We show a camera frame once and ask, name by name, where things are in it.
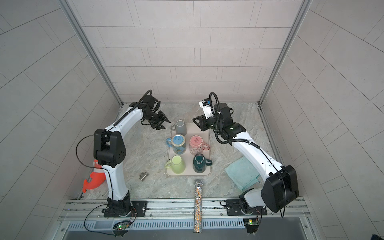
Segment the pink mug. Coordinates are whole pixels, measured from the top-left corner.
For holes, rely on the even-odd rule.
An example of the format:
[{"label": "pink mug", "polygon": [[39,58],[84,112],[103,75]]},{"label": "pink mug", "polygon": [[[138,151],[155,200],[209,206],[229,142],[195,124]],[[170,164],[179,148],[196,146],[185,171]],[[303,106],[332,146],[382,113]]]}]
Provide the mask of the pink mug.
[{"label": "pink mug", "polygon": [[209,150],[209,145],[204,142],[203,138],[199,135],[192,136],[189,141],[189,151],[191,152],[191,154],[201,154],[203,153],[203,150]]}]

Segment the light blue towel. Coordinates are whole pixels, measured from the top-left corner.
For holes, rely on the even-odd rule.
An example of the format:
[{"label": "light blue towel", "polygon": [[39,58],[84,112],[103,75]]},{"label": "light blue towel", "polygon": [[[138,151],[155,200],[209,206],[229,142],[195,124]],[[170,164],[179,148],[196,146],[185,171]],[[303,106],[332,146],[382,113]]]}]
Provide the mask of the light blue towel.
[{"label": "light blue towel", "polygon": [[257,183],[257,177],[260,176],[256,168],[246,157],[237,159],[226,167],[225,171],[241,191]]}]

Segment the green mug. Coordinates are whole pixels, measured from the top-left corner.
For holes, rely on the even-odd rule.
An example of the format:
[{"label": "green mug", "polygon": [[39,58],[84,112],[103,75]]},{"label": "green mug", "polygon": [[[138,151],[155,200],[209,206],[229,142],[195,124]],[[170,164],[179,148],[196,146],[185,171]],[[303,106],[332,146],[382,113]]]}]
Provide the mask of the green mug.
[{"label": "green mug", "polygon": [[185,170],[185,162],[179,155],[176,155],[166,163],[165,168],[171,168],[174,173],[180,174]]}]

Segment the tray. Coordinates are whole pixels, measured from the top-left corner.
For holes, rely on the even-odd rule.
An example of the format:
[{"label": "tray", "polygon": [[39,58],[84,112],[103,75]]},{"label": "tray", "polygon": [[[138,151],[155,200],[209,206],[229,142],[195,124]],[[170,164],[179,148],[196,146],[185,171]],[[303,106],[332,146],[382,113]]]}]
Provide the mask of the tray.
[{"label": "tray", "polygon": [[[199,135],[200,137],[203,138],[204,142],[209,144],[209,131],[201,131],[200,128],[194,124],[194,123],[185,123],[187,126],[187,135],[185,135],[185,142],[187,145],[187,149],[185,150],[185,153],[181,154],[181,158],[185,162],[185,170],[184,172],[180,174],[176,174],[172,171],[170,168],[166,168],[166,174],[169,177],[177,177],[177,176],[208,176],[211,173],[211,166],[207,166],[204,172],[197,173],[195,170],[193,170],[193,157],[195,155],[192,155],[191,152],[189,151],[189,140],[193,135]],[[172,130],[170,137],[172,138],[173,136],[176,135],[176,131]],[[206,158],[211,159],[211,150],[205,150],[202,153]],[[173,151],[172,147],[168,149],[168,160],[171,160],[174,156],[177,154]]]}]

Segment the mug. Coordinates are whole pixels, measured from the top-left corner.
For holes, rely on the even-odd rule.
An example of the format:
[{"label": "mug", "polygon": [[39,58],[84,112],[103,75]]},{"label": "mug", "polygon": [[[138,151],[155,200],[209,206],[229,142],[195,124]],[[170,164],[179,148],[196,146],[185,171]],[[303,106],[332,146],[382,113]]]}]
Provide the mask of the mug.
[{"label": "mug", "polygon": [[209,145],[203,141],[203,138],[199,135],[194,135],[189,140],[189,151],[191,154],[201,154],[203,153],[203,150],[209,150]]},{"label": "mug", "polygon": [[185,137],[181,134],[175,135],[172,139],[167,138],[166,143],[168,147],[172,147],[173,151],[179,155],[183,154],[187,149]]},{"label": "mug", "polygon": [[181,134],[183,136],[187,134],[187,126],[183,120],[178,120],[170,129],[176,131],[176,134]]},{"label": "mug", "polygon": [[211,165],[212,160],[207,159],[203,154],[196,154],[193,158],[193,170],[197,173],[204,172],[207,166]]},{"label": "mug", "polygon": [[185,162],[179,155],[176,155],[165,164],[165,168],[171,168],[174,173],[180,174],[185,170]]}]

